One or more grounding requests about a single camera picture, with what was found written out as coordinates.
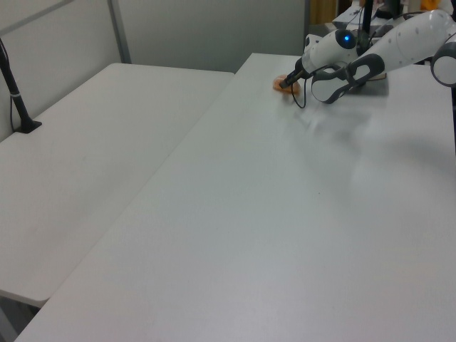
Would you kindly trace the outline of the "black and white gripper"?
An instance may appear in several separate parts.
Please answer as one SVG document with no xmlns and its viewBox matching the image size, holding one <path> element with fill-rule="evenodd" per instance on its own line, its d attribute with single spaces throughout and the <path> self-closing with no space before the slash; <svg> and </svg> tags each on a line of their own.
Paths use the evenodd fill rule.
<svg viewBox="0 0 456 342">
<path fill-rule="evenodd" d="M 290 88 L 299 79 L 307 79 L 314 71 L 319 67 L 316 48 L 319 41 L 322 39 L 321 36 L 309 34 L 306 36 L 304 53 L 295 63 L 295 71 L 292 71 L 285 77 L 279 86 L 281 89 Z"/>
</svg>

